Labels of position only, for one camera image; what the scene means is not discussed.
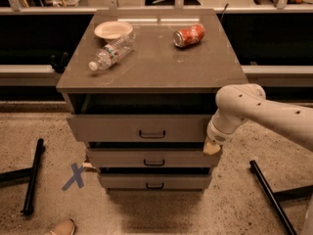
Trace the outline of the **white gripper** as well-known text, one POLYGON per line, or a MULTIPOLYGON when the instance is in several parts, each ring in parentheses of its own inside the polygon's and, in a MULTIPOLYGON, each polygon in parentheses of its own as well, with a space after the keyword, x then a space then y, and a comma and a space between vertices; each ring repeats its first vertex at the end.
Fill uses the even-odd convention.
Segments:
POLYGON ((204 141, 203 151, 210 156, 220 155, 222 146, 229 143, 236 130, 236 126, 220 117, 213 117, 207 126, 207 137, 204 141))

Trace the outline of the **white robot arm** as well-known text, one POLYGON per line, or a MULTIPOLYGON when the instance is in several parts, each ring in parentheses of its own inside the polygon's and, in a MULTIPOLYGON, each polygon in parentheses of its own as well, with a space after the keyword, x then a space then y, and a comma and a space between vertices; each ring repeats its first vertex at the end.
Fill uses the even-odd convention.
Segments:
MULTIPOLYGON (((313 109, 286 103, 270 101, 264 89, 258 84, 227 85, 220 88, 215 96, 217 111, 209 121, 203 150, 213 155, 229 143, 236 129, 252 120, 301 147, 313 151, 313 109)), ((281 201, 312 196, 310 186, 281 192, 273 192, 255 161, 250 170, 256 176, 263 191, 283 223, 288 235, 313 235, 313 197, 311 197, 302 232, 297 234, 281 201)))

